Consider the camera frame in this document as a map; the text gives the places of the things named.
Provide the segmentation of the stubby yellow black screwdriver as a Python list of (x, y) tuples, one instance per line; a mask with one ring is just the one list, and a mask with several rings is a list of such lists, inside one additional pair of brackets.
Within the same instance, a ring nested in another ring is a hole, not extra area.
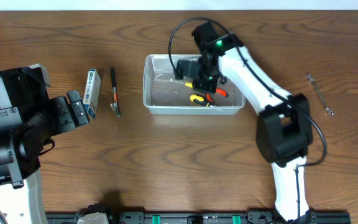
[(210, 94), (206, 94), (206, 95), (192, 94), (190, 95), (190, 101), (198, 106), (204, 106), (204, 107), (223, 106), (223, 104), (221, 103), (216, 103)]

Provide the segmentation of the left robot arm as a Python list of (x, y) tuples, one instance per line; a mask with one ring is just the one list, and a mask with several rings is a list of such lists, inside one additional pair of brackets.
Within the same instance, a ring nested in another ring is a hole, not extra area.
[(80, 93), (50, 98), (41, 64), (0, 71), (0, 223), (47, 223), (39, 157), (90, 121)]

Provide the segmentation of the red handled pliers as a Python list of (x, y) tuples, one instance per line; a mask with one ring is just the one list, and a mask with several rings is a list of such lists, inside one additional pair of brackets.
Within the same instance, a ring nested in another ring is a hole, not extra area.
[[(225, 98), (229, 97), (229, 93), (225, 90), (223, 90), (222, 88), (217, 88), (216, 92), (214, 93), (215, 95), (219, 95), (219, 96), (223, 96)], [(214, 100), (212, 98), (212, 93), (207, 93), (205, 94), (206, 100), (210, 103), (214, 103)]]

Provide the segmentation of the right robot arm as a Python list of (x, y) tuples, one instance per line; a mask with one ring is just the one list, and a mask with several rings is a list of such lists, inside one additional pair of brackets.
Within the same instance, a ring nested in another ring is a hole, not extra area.
[(310, 107), (303, 94), (292, 95), (277, 85), (254, 61), (239, 38), (222, 24), (202, 17), (191, 36), (200, 52), (197, 60), (171, 62), (177, 80), (192, 80), (199, 94), (193, 102), (213, 106), (211, 95), (227, 93), (218, 84), (232, 81), (257, 113), (256, 143), (271, 164), (276, 189), (275, 210), (282, 222), (303, 221), (306, 201), (304, 169), (313, 142)]

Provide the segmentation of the silver metal wrench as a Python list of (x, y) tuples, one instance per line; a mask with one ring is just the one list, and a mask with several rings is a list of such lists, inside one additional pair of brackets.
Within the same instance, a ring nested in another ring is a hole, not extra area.
[(318, 85), (315, 81), (315, 79), (312, 77), (312, 75), (310, 73), (306, 74), (306, 79), (311, 83), (311, 85), (313, 86), (316, 94), (318, 95), (318, 98), (322, 104), (322, 107), (324, 108), (325, 112), (328, 114), (328, 116), (332, 117), (334, 116), (334, 111), (326, 104), (322, 93), (320, 92)]

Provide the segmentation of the thin yellow black screwdriver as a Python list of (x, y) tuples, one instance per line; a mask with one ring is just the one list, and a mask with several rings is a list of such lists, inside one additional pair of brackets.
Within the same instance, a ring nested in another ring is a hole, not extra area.
[(158, 82), (163, 82), (163, 83), (169, 83), (169, 84), (179, 84), (182, 86), (186, 86), (188, 88), (193, 88), (193, 83), (192, 82), (185, 82), (185, 81), (178, 81), (178, 80), (157, 80)]

